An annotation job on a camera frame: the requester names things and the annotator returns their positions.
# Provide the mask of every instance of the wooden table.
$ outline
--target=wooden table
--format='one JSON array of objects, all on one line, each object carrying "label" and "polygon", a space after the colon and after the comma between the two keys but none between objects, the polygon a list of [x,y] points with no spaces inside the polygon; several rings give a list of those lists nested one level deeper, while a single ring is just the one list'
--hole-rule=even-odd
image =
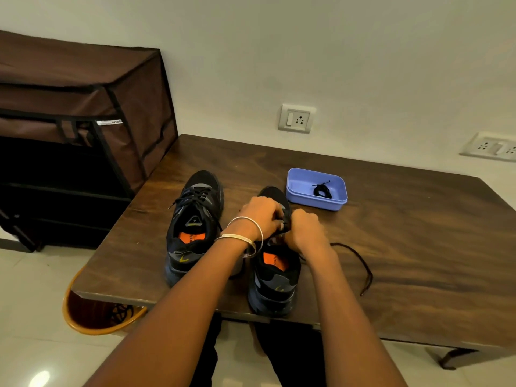
[{"label": "wooden table", "polygon": [[[224,186],[224,227],[267,185],[285,189],[287,171],[341,176],[349,201],[319,215],[330,241],[355,248],[375,275],[359,298],[379,336],[458,348],[443,367],[506,356],[516,347],[516,212],[479,178],[294,150],[182,135],[86,265],[72,290],[82,297],[153,305],[164,281],[165,234],[184,183],[216,173]],[[337,249],[355,293],[366,273]],[[247,304],[249,268],[230,280],[218,310],[264,320]],[[288,320],[318,325],[310,270],[303,266],[298,303]]]}]

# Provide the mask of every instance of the black pants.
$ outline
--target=black pants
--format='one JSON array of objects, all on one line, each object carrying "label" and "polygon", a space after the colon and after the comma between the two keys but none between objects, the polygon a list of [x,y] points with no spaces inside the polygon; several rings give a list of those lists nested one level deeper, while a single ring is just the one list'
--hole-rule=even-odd
[{"label": "black pants", "polygon": [[[212,322],[191,387],[211,386],[217,364],[215,341],[222,318],[216,313]],[[273,365],[282,387],[326,386],[323,339],[310,325],[273,320],[270,324],[255,323],[258,341]]]}]

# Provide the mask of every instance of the tiled floor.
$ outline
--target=tiled floor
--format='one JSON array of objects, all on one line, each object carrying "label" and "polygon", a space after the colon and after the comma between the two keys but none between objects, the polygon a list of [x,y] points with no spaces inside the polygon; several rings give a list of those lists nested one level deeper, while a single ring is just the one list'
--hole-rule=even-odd
[{"label": "tiled floor", "polygon": [[[81,386],[120,342],[118,336],[80,335],[61,316],[65,289],[92,253],[0,250],[0,386],[27,387],[37,374],[49,376],[47,386]],[[516,357],[443,371],[423,346],[384,344],[410,386],[516,385]],[[279,386],[270,362],[255,352],[248,325],[224,322],[217,352],[214,387]]]}]

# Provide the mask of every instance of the blue plastic container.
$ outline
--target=blue plastic container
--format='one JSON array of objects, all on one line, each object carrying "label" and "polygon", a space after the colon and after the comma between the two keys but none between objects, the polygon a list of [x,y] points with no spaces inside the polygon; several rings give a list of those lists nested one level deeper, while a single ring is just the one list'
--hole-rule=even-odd
[{"label": "blue plastic container", "polygon": [[[315,186],[326,183],[332,198],[319,197],[314,195]],[[348,202],[346,184],[337,175],[325,174],[324,172],[304,170],[303,168],[291,168],[287,175],[287,200],[294,204],[313,206],[327,210],[339,210],[342,205]]]}]

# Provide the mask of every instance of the wall socket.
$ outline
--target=wall socket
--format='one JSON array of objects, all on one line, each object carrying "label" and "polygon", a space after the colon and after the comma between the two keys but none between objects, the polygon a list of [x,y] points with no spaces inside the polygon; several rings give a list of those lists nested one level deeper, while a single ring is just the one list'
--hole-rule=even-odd
[{"label": "wall socket", "polygon": [[281,108],[279,130],[310,133],[316,109],[298,105],[283,105]]},{"label": "wall socket", "polygon": [[469,141],[460,154],[516,162],[516,136],[481,131]]}]

